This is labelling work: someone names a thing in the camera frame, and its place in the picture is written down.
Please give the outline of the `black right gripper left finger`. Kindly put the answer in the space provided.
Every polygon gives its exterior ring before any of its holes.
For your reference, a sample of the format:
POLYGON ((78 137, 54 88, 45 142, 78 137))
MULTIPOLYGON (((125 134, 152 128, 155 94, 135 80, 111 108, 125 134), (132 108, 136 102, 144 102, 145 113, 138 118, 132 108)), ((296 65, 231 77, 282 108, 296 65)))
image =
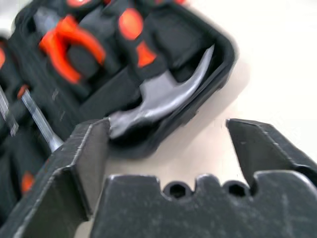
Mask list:
POLYGON ((103 190, 107 118, 77 125, 47 160, 0 230, 2 238, 72 238, 91 219, 103 190))

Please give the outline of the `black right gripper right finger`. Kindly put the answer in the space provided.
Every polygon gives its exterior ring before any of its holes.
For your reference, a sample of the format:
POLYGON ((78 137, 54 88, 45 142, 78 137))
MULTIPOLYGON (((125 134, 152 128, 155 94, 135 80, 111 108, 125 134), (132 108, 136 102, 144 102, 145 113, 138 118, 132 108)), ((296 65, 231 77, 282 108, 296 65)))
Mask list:
POLYGON ((246 182, 259 171, 291 170, 317 184, 317 163, 273 125, 245 119, 228 119, 229 131, 246 182))

